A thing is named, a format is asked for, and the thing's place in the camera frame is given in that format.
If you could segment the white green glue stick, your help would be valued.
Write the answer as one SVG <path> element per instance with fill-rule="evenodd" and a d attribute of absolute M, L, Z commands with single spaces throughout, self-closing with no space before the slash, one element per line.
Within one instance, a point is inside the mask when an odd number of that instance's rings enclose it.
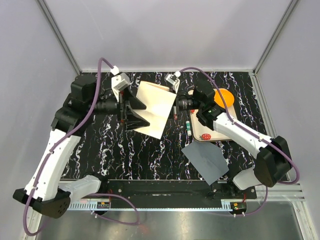
<path fill-rule="evenodd" d="M 192 136 L 191 123 L 189 120 L 185 122 L 187 135 Z"/>

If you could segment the beige lined letter paper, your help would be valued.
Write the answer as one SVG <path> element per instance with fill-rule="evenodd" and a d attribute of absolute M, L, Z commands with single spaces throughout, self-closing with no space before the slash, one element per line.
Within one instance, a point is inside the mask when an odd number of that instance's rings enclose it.
<path fill-rule="evenodd" d="M 146 105 L 145 110 L 135 112 L 150 123 L 135 131 L 147 136 L 160 139 L 164 132 L 172 106 L 176 100 L 176 94 L 169 88 L 148 81 L 141 81 L 136 97 Z"/>

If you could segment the grey paper envelope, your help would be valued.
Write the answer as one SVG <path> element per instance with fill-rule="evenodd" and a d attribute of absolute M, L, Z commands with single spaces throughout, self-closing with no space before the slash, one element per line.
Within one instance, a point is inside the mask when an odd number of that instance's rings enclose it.
<path fill-rule="evenodd" d="M 229 171 L 222 150 L 213 143 L 194 141 L 181 151 L 208 185 Z"/>

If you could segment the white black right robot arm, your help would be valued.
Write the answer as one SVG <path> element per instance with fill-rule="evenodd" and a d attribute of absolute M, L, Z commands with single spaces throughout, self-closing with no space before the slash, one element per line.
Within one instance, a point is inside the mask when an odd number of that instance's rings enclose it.
<path fill-rule="evenodd" d="M 196 86 L 192 94 L 178 94 L 173 106 L 177 112 L 195 110 L 204 127 L 225 135 L 255 159 L 253 167 L 240 171 L 227 185 L 230 197 L 239 198 L 252 186 L 272 188 L 293 168 L 287 141 L 253 130 L 231 116 L 220 89 Z"/>

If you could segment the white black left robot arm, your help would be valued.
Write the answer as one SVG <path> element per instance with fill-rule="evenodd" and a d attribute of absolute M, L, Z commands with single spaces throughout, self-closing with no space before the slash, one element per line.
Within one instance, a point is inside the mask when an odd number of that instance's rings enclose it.
<path fill-rule="evenodd" d="M 147 107 L 130 90 L 129 76 L 121 72 L 111 78 L 114 97 L 102 99 L 100 84 L 94 75 L 78 75 L 71 92 L 54 116 L 43 157 L 25 188 L 14 191 L 13 198 L 34 211 L 53 219 L 60 218 L 72 202 L 93 194 L 108 193 L 108 178 L 86 173 L 83 178 L 60 187 L 59 181 L 75 146 L 81 140 L 94 115 L 116 115 L 126 131 L 148 127 L 150 123 L 135 113 Z"/>

